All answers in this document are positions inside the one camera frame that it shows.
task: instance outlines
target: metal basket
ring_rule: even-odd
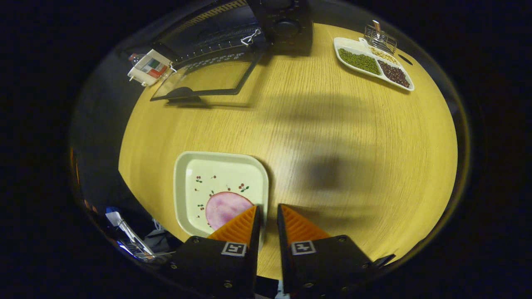
[[[368,41],[368,44],[375,48],[386,51],[390,54],[395,53],[397,48],[397,40],[389,36],[386,32],[380,29],[380,24],[377,21],[373,21],[372,25],[366,25],[364,29],[364,38]]]

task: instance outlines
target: oven knob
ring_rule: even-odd
[[[294,20],[280,20],[273,26],[277,34],[283,36],[293,36],[299,33],[300,25]]]

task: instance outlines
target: square plate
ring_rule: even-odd
[[[248,155],[183,152],[173,172],[173,199],[177,222],[192,236],[207,237],[214,232],[205,211],[210,197],[233,192],[260,207],[262,223],[259,249],[268,215],[268,174],[264,166]]]

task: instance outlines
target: wooden table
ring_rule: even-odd
[[[444,98],[419,63],[402,62],[407,92],[343,66],[333,39],[359,32],[314,24],[309,57],[273,56],[236,96],[249,109],[186,109],[150,102],[129,119],[119,171],[144,206],[185,241],[173,207],[173,166],[183,151],[247,154],[271,182],[257,274],[281,279],[277,205],[286,203],[331,235],[347,234],[371,259],[406,254],[442,215],[454,185],[456,134]]]

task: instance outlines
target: wire rack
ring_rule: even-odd
[[[366,25],[364,29],[364,38],[371,46],[379,48],[390,54],[394,54],[395,49],[397,48],[397,40],[394,37],[388,35],[386,32],[380,29],[377,30],[374,26],[369,24]]]

